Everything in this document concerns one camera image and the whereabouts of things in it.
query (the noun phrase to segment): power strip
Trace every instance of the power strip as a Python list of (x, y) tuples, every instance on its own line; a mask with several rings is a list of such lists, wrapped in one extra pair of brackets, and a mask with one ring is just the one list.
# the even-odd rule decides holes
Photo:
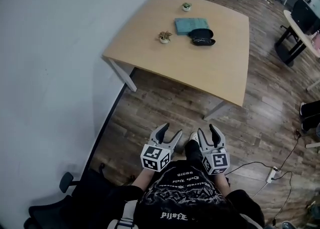
[(278, 171), (279, 170), (277, 169), (277, 167), (274, 166), (270, 170), (270, 173), (269, 173), (268, 177), (266, 178), (266, 182), (270, 184)]

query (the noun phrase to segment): baseboard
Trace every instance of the baseboard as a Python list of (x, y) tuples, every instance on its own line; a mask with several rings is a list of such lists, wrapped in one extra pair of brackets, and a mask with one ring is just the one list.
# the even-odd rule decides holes
[[(136, 70), (137, 70), (136, 67), (133, 68), (132, 72), (130, 73), (130, 77), (131, 77), (131, 78), (132, 78), (132, 76), (135, 74)], [(93, 156), (94, 156), (94, 154), (95, 154), (95, 151), (96, 151), (96, 149), (97, 149), (97, 147), (98, 147), (98, 144), (99, 144), (99, 142), (100, 142), (100, 140), (101, 140), (101, 138), (102, 138), (102, 135), (104, 134), (104, 132), (105, 132), (105, 130), (106, 130), (106, 127), (107, 127), (107, 125), (108, 125), (108, 122), (109, 122), (112, 114), (114, 113), (114, 111), (115, 111), (115, 109), (116, 109), (116, 107), (117, 107), (117, 105), (118, 105), (118, 102), (119, 102), (120, 98), (122, 97), (123, 93), (125, 92), (126, 87), (127, 87), (127, 85), (124, 84), (123, 87), (122, 87), (122, 89), (121, 89), (121, 91), (119, 92), (119, 95), (117, 96), (117, 98), (116, 98), (116, 100), (115, 100), (115, 102), (114, 102), (114, 104), (113, 104), (113, 106), (112, 106), (112, 108), (111, 108), (108, 116), (106, 117), (105, 122), (104, 122), (104, 124), (103, 124), (103, 126), (102, 126), (102, 128), (101, 128), (101, 130), (100, 130), (100, 132), (99, 132), (99, 134), (98, 134), (98, 137), (96, 138), (96, 141), (95, 141), (94, 145), (93, 145), (93, 148), (92, 148), (92, 150), (91, 150), (89, 159), (88, 159), (87, 162), (86, 162), (86, 165), (85, 165), (85, 167), (84, 167), (84, 170), (83, 170), (83, 173), (82, 173), (82, 176), (81, 176), (81, 177), (83, 177), (83, 175), (85, 174), (85, 172), (89, 169), (90, 163), (91, 163), (92, 158), (93, 158)]]

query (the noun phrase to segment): computer monitor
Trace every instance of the computer monitor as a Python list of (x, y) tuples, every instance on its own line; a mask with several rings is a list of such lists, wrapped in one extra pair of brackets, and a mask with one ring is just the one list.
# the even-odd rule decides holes
[(291, 17), (304, 33), (313, 34), (320, 26), (320, 19), (304, 0), (295, 2)]

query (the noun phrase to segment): white sneaker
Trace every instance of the white sneaker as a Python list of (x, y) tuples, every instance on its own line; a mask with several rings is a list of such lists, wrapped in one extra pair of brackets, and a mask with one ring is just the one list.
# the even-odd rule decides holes
[(192, 132), (189, 138), (189, 141), (190, 140), (194, 140), (199, 144), (198, 132)]
[(299, 110), (300, 116), (302, 116), (301, 108), (302, 108), (302, 106), (305, 105), (305, 104), (306, 104), (306, 103), (303, 103), (303, 102), (300, 104), (300, 110)]

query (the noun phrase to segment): black chair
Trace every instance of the black chair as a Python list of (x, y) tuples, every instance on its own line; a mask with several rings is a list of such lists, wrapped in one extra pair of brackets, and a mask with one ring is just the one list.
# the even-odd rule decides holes
[(75, 229), (89, 228), (106, 203), (109, 193), (115, 188), (101, 173), (92, 169), (85, 172), (80, 181), (73, 181), (67, 172), (60, 181), (60, 190), (65, 193), (69, 186), (76, 185), (71, 195), (63, 200), (42, 206), (31, 206), (25, 229)]

